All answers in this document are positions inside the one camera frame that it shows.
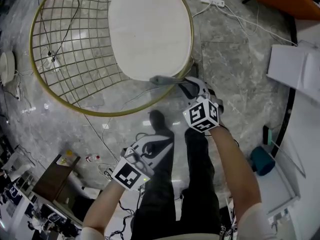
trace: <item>chair leg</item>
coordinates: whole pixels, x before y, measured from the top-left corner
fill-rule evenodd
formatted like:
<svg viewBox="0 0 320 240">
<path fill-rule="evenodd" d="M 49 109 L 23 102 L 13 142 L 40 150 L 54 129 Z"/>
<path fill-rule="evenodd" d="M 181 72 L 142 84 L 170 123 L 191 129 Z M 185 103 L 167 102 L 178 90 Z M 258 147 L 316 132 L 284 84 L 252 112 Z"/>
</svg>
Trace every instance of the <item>chair leg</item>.
<svg viewBox="0 0 320 240">
<path fill-rule="evenodd" d="M 246 3 L 248 3 L 251 0 L 243 0 L 242 3 L 245 5 Z"/>
</svg>

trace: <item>green brush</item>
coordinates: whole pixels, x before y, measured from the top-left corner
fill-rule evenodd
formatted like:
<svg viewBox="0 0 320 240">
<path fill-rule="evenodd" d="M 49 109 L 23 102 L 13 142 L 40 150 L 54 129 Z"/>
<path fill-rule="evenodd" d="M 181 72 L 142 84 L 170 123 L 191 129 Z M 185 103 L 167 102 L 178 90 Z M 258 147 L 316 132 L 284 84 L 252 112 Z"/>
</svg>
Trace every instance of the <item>green brush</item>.
<svg viewBox="0 0 320 240">
<path fill-rule="evenodd" d="M 284 154 L 284 156 L 294 165 L 294 167 L 299 171 L 299 173 L 306 178 L 306 174 L 296 165 L 296 163 L 291 159 L 291 157 L 284 152 L 273 140 L 272 140 L 272 130 L 264 125 L 263 126 L 263 132 L 262 132 L 262 141 L 263 144 L 270 146 L 271 144 L 274 144 L 281 152 Z"/>
</svg>

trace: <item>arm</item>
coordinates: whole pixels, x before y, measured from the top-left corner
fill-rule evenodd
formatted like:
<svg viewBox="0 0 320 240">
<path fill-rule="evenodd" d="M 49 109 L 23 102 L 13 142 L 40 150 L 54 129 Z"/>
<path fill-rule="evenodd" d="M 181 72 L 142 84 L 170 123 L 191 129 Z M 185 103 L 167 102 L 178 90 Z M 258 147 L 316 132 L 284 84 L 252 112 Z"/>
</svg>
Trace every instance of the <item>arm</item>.
<svg viewBox="0 0 320 240">
<path fill-rule="evenodd" d="M 223 127 L 210 130 L 218 149 L 237 221 L 253 205 L 261 203 L 257 179 L 232 135 Z"/>
<path fill-rule="evenodd" d="M 104 235 L 124 191 L 123 186 L 111 180 L 86 213 L 83 227 L 93 228 Z"/>
</svg>

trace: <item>white sleeve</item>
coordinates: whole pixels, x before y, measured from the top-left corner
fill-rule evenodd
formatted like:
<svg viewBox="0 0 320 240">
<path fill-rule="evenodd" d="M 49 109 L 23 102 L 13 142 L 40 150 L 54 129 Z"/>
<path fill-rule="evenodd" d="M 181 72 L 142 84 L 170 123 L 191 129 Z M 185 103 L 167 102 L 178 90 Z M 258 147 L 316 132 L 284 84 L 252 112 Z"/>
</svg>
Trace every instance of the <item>white sleeve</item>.
<svg viewBox="0 0 320 240">
<path fill-rule="evenodd" d="M 105 240 L 105 237 L 91 227 L 84 227 L 81 232 L 80 240 Z"/>
<path fill-rule="evenodd" d="M 262 203 L 250 207 L 238 223 L 238 240 L 276 240 Z"/>
</svg>

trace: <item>white round object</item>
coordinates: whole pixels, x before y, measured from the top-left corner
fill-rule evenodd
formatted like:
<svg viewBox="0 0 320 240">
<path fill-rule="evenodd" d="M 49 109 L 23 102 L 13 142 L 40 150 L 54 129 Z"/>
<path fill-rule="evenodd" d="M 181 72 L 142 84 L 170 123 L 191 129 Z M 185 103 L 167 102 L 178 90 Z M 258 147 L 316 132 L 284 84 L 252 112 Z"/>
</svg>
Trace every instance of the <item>white round object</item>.
<svg viewBox="0 0 320 240">
<path fill-rule="evenodd" d="M 6 51 L 0 57 L 0 74 L 3 86 L 14 79 L 16 71 L 15 56 L 12 51 Z"/>
<path fill-rule="evenodd" d="M 192 35 L 182 0 L 112 0 L 108 20 L 115 60 L 131 79 L 172 77 L 188 63 Z"/>
</svg>

